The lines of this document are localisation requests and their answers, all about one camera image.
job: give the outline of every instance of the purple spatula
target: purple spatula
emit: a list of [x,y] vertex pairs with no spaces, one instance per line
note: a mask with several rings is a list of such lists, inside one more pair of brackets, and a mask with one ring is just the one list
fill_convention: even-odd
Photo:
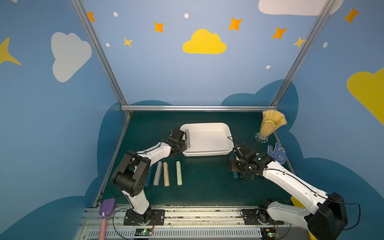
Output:
[[115,205],[115,199],[105,199],[101,203],[101,208],[99,211],[99,215],[101,216],[101,226],[99,233],[99,240],[105,240],[105,217],[110,214],[113,210],[113,206]]

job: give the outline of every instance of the blue wall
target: blue wall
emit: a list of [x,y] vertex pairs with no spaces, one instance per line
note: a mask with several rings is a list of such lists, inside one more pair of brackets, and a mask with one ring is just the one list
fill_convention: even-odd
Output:
[[[265,14],[254,0],[84,0],[84,4],[93,12],[92,24],[128,104],[156,100],[172,105],[269,105],[239,94],[254,95],[284,78],[299,51],[292,44],[299,36],[305,39],[316,19]],[[238,31],[228,30],[231,18],[243,19]],[[163,33],[155,32],[154,22],[164,23]],[[281,39],[272,39],[277,27],[287,30]],[[225,52],[184,52],[183,44],[201,28],[218,34],[227,46]],[[124,45],[124,38],[132,40],[131,47]]]
[[[343,19],[352,7],[360,13],[349,23]],[[364,231],[384,214],[384,126],[347,88],[353,74],[384,68],[383,9],[382,1],[345,0],[278,105],[288,122],[278,135],[297,175],[361,204],[360,224],[340,239],[367,238]],[[347,212],[352,226],[358,208],[347,206]],[[382,228],[375,230],[376,236],[383,234]]]
[[54,33],[89,42],[69,0],[1,1],[0,29],[21,64],[0,51],[0,239],[72,239],[126,116],[93,48],[68,81],[53,74]]

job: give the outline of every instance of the white cloud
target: white cloud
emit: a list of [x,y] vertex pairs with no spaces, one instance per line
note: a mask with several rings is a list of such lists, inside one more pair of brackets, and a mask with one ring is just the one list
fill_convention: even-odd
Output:
[[[265,14],[317,16],[327,0],[260,0],[259,10]],[[336,0],[331,14],[336,12],[344,0]]]
[[68,81],[91,57],[91,45],[76,34],[54,33],[51,48],[55,62],[53,74],[59,82]]

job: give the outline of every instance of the green table surface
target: green table surface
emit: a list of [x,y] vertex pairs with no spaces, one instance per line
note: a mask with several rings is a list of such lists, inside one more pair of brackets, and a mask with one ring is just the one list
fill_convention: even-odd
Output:
[[[120,164],[124,153],[128,150],[142,151],[152,147],[161,139],[166,139],[170,130],[175,126],[177,119],[182,116],[182,121],[177,122],[224,122],[231,131],[232,136],[246,142],[256,152],[266,152],[268,145],[275,146],[276,139],[269,136],[267,143],[255,140],[255,134],[260,130],[262,121],[261,113],[227,113],[227,112],[133,112],[128,124],[121,147],[113,165],[102,200],[115,198],[116,204],[128,204],[125,197],[115,197],[111,193],[111,177]],[[153,186],[154,172],[151,184],[144,188],[147,199],[154,205],[260,205],[266,199],[276,197],[286,204],[292,204],[290,194],[285,192],[275,183],[255,176],[250,182],[233,179],[228,169],[229,157],[235,155],[232,151],[224,156],[185,157],[179,154],[167,157],[162,162],[168,163],[170,186],[164,186],[163,171],[159,186]],[[177,185],[176,161],[180,161],[183,185]],[[118,188],[112,185],[113,193],[121,195]]]

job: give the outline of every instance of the mounting plate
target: mounting plate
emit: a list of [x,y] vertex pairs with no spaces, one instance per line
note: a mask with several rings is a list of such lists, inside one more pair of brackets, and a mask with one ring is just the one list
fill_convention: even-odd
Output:
[[[243,212],[243,218],[244,218],[244,224],[245,225],[263,225],[259,222],[258,218],[258,214],[257,213],[257,209],[242,209],[241,210]],[[277,224],[279,225],[283,225],[284,222],[283,221],[276,221]],[[271,221],[269,223],[267,223],[266,225],[274,225],[275,224],[275,221],[271,219]]]
[[[151,217],[153,217],[156,220],[156,225],[164,225],[164,209],[152,209],[151,211]],[[153,226],[154,220],[151,218],[149,219],[149,222],[146,226]],[[137,222],[137,219],[133,215],[133,210],[129,209],[124,218],[124,226],[140,226],[140,224]]]

